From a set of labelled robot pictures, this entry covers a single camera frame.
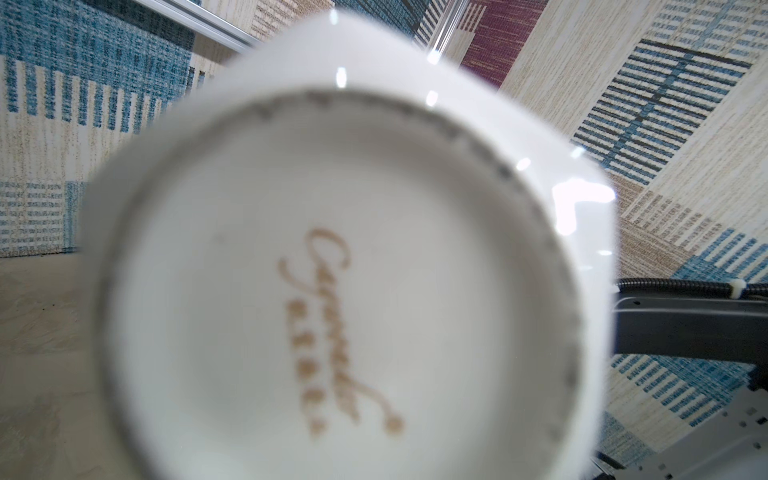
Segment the white tall mug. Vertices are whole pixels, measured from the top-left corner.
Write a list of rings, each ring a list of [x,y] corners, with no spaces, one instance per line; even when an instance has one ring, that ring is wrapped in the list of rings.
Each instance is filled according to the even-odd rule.
[[[616,194],[563,135],[330,10],[123,143],[81,212],[127,479],[577,479]]]

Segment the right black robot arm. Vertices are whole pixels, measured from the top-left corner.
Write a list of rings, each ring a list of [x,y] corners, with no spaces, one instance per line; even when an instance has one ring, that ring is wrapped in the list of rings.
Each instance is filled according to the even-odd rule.
[[[616,290],[616,354],[752,364],[749,388],[767,388],[765,283],[623,278]]]

